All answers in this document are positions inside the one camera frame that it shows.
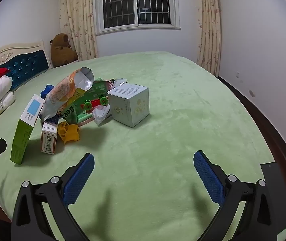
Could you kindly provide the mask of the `small red white box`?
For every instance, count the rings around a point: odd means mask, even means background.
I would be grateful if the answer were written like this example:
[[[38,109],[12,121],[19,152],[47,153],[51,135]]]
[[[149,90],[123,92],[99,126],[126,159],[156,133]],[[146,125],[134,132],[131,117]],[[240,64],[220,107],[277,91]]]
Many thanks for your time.
[[[41,152],[55,154],[58,124],[44,122],[41,134]]]

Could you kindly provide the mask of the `orange silver snack bag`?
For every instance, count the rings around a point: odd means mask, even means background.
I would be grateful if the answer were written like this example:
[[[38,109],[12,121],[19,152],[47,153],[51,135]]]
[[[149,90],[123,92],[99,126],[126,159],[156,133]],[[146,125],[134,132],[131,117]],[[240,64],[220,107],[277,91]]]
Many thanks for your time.
[[[90,68],[82,67],[59,82],[46,96],[41,111],[44,122],[60,114],[68,105],[91,89],[94,75]]]

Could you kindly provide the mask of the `white cube box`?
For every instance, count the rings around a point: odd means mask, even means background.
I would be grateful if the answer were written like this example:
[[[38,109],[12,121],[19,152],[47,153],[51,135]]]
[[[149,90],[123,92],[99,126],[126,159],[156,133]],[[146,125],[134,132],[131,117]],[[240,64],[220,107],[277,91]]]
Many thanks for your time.
[[[112,118],[135,127],[150,114],[148,87],[124,83],[107,92]]]

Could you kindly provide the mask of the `right floral curtain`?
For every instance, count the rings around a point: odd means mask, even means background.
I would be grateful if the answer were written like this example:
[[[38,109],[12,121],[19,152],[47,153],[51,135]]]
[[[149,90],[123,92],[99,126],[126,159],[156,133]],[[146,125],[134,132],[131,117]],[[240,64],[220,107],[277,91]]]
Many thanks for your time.
[[[197,64],[215,77],[219,76],[221,60],[221,11],[219,0],[201,0],[202,31]]]

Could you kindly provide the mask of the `red green toy car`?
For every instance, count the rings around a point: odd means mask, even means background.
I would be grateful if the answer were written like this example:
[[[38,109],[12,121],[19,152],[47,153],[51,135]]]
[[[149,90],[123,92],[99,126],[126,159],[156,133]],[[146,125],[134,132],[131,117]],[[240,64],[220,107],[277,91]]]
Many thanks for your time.
[[[94,107],[97,106],[107,106],[109,103],[107,96],[100,96],[95,100],[85,100],[84,103],[80,105],[81,109],[85,110],[86,112],[91,112]]]

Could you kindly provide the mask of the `barred window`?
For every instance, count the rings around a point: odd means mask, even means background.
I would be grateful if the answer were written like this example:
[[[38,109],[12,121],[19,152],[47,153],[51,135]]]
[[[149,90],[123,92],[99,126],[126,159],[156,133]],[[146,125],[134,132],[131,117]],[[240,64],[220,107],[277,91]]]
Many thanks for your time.
[[[178,0],[93,0],[97,35],[135,29],[180,29]]]

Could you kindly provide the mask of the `dark wooden bed frame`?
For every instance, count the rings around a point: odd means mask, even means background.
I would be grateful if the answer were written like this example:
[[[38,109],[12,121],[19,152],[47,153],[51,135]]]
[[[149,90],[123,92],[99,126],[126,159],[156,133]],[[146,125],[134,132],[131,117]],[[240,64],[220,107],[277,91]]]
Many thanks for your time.
[[[246,110],[249,112],[254,122],[258,126],[261,134],[263,135],[274,160],[279,164],[280,169],[283,173],[283,177],[286,183],[286,142],[271,124],[271,122],[263,115],[263,113],[242,93],[235,89],[222,77],[218,78],[244,105]]]

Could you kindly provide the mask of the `floral curtain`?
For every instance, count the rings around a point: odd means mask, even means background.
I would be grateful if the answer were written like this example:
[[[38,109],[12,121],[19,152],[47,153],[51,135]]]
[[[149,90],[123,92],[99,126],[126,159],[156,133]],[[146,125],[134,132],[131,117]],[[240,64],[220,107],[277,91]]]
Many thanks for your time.
[[[201,0],[202,31],[197,64],[215,77],[219,76],[221,60],[221,11],[219,0]]]
[[[60,0],[59,22],[79,60],[98,57],[93,0]]]

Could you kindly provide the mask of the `crumpled white wrapper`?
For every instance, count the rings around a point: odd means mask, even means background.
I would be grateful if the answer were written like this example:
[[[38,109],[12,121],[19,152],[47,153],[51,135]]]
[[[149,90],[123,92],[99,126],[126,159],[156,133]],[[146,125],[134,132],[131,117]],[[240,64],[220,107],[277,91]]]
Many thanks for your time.
[[[107,104],[106,106],[99,105],[94,107],[92,111],[92,116],[94,122],[99,126],[111,116],[110,104]]]

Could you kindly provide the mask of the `green tall carton box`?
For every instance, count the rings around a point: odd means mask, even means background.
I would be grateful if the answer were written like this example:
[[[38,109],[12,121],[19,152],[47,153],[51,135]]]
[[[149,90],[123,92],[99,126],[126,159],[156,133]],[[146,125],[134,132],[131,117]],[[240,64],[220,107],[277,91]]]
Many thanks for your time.
[[[34,94],[21,114],[11,147],[10,160],[20,165],[23,160],[27,143],[40,115],[44,99]]]

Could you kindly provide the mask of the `yellow toy vehicle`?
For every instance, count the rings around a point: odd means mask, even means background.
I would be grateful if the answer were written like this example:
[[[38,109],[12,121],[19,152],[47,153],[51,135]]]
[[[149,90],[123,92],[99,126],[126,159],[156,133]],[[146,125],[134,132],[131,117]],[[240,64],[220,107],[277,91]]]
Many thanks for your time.
[[[58,134],[61,140],[66,144],[69,141],[79,141],[79,127],[75,124],[68,124],[66,121],[58,124]]]

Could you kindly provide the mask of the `green pink package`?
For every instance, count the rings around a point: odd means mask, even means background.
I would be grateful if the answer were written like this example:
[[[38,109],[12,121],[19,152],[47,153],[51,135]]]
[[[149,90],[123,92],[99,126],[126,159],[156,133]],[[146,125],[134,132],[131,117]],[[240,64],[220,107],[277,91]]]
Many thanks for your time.
[[[93,120],[92,111],[86,112],[80,105],[85,100],[95,100],[100,96],[107,96],[107,92],[113,88],[115,79],[103,80],[98,78],[93,82],[91,89],[82,94],[81,97],[70,103],[60,116],[68,123],[82,126]]]

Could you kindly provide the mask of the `cream blue tufted headboard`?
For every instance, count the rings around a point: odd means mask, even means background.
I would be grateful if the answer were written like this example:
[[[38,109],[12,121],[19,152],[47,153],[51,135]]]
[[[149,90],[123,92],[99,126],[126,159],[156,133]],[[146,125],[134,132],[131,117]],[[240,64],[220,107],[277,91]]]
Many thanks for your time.
[[[0,67],[7,68],[15,91],[34,77],[52,67],[42,40],[31,43],[14,43],[0,47]]]

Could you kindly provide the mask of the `green bed sheet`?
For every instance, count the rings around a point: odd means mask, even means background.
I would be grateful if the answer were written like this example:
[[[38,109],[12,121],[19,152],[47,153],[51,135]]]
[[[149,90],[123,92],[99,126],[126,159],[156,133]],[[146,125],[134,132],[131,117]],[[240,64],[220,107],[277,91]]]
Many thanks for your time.
[[[70,211],[90,240],[197,240],[218,205],[193,166],[202,150],[227,174],[245,182],[263,178],[273,156],[235,95],[189,59],[166,52],[129,53],[52,68],[15,91],[0,115],[0,138],[12,144],[19,117],[33,95],[74,70],[96,78],[125,78],[149,89],[150,114],[133,128],[113,119],[80,128],[80,140],[58,140],[55,154],[41,152],[37,123],[17,165],[10,149],[0,155],[0,206],[12,216],[23,181],[61,176],[86,153],[95,168]]]

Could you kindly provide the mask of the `brown teddy bear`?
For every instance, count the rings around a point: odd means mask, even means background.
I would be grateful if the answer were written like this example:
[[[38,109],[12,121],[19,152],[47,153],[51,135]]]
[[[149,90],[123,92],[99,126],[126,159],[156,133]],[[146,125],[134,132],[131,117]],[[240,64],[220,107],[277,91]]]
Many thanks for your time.
[[[60,67],[78,60],[78,55],[72,49],[69,37],[65,33],[60,33],[50,41],[51,60],[53,67]]]

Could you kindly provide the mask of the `left floral curtain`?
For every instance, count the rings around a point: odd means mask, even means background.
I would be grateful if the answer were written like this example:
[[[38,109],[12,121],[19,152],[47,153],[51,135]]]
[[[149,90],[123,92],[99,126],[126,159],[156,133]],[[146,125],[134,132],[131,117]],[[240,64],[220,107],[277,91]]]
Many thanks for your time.
[[[59,22],[79,60],[98,57],[93,0],[60,0]]]

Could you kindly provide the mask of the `blue toy piece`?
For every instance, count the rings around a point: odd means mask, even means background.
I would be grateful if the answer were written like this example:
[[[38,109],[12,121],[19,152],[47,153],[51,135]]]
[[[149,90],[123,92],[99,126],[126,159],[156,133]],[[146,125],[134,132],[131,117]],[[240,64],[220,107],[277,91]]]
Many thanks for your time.
[[[42,92],[40,92],[40,96],[43,100],[46,99],[46,96],[48,95],[48,93],[54,88],[53,85],[46,85],[46,87],[42,90]]]

